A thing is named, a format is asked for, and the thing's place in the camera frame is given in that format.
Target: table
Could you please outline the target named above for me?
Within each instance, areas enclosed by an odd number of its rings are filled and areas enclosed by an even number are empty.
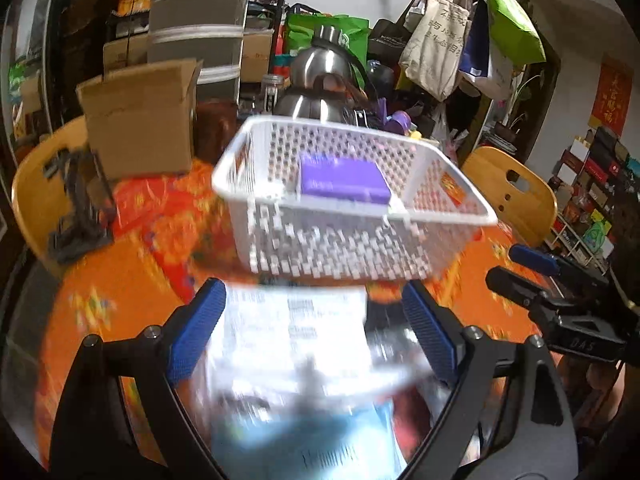
[[[208,277],[236,283],[265,283],[238,260],[228,210],[212,192],[212,167],[196,161],[185,176],[132,179],[114,190],[118,217],[115,242],[82,258],[65,275],[42,343],[35,426],[44,464],[60,394],[73,358],[89,333],[104,340],[136,336],[145,326],[163,324],[188,302]],[[504,266],[541,285],[544,279],[514,264],[508,250],[516,241],[502,223],[479,229],[438,280],[425,285],[463,324],[474,324],[493,338],[523,341],[535,325],[524,309],[490,292],[484,277]],[[302,280],[337,286],[363,282]],[[369,299],[400,300],[402,283],[364,283]],[[141,452],[161,460],[142,412],[135,385],[123,379],[127,410]]]

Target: screw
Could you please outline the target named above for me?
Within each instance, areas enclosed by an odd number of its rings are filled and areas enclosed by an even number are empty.
[[[480,330],[477,326],[471,325],[465,328],[465,333],[471,339],[481,339],[482,338],[482,330]]]
[[[98,342],[98,336],[95,334],[89,334],[87,337],[82,339],[82,344],[84,346],[91,347]]]
[[[155,339],[160,335],[160,327],[158,325],[150,325],[143,332],[147,339]]]
[[[528,341],[536,348],[542,348],[545,345],[545,341],[538,335],[530,335]]]

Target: stainless steel kettle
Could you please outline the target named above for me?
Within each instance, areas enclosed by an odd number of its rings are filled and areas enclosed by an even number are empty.
[[[361,93],[353,66],[362,74],[369,99],[377,102],[376,90],[362,63],[340,46],[341,31],[316,27],[311,46],[300,51],[291,64],[291,86],[273,111],[276,115],[318,119],[323,122],[362,124],[369,102]]]
[[[320,25],[314,31],[314,39],[319,38],[340,47],[341,31],[335,27]],[[291,63],[291,85],[296,88],[314,88],[316,77],[333,74],[339,78],[353,82],[349,59],[335,50],[318,46],[312,42],[309,48],[301,50]]]

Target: glass jar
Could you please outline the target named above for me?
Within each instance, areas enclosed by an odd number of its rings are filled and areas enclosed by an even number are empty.
[[[262,76],[260,95],[262,97],[263,110],[267,114],[273,114],[278,102],[278,96],[284,88],[284,77],[278,74],[265,74]]]

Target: wooden chair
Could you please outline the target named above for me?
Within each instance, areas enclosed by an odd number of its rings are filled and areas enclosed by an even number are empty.
[[[12,207],[22,236],[49,272],[61,277],[64,269],[49,257],[49,233],[58,221],[71,211],[62,179],[50,180],[44,166],[63,148],[74,150],[87,143],[84,116],[56,130],[49,139],[37,145],[20,163],[12,185]]]
[[[462,171],[498,218],[516,229],[530,247],[543,243],[558,212],[556,196],[544,180],[513,157],[489,146],[471,153]],[[515,182],[521,188],[528,185],[526,192],[518,189]]]

